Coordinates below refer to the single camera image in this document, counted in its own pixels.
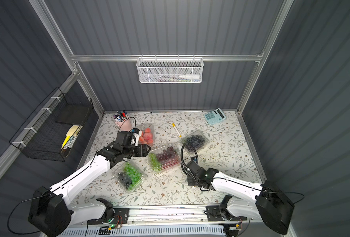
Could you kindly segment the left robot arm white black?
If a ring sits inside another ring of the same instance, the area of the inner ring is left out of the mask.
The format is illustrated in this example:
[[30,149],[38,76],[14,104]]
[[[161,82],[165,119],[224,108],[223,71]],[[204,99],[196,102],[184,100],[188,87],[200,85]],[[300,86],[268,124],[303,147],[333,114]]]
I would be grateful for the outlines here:
[[74,224],[89,220],[106,224],[113,221],[113,204],[103,198],[84,204],[73,205],[71,202],[87,185],[120,162],[132,157],[147,157],[151,148],[139,144],[141,134],[137,128],[118,132],[115,141],[99,150],[79,170],[50,188],[38,188],[31,202],[29,223],[49,237],[57,237]]

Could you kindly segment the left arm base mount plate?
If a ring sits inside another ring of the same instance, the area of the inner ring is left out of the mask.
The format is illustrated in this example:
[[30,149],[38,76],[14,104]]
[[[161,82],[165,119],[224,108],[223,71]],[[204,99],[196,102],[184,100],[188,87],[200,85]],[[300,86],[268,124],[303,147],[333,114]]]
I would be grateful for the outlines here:
[[107,209],[105,214],[99,219],[88,220],[89,225],[117,225],[127,224],[129,217],[129,208]]

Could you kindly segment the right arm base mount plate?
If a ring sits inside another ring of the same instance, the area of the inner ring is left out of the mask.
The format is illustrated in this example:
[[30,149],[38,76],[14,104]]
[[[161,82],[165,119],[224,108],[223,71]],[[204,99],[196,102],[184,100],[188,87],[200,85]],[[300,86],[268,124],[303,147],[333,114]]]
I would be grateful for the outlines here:
[[220,209],[219,205],[208,205],[204,214],[207,216],[208,221],[218,222],[218,221],[246,221],[247,217],[239,216],[235,217],[231,215],[227,210]]

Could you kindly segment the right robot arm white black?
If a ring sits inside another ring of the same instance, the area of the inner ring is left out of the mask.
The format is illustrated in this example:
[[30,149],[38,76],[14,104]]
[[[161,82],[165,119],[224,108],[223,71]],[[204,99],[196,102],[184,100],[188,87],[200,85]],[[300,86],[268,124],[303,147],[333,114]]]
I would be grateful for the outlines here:
[[241,216],[258,219],[272,231],[287,234],[295,205],[272,182],[243,181],[214,168],[205,170],[194,161],[182,164],[182,169],[202,191],[227,194],[219,206],[222,219],[230,221]]

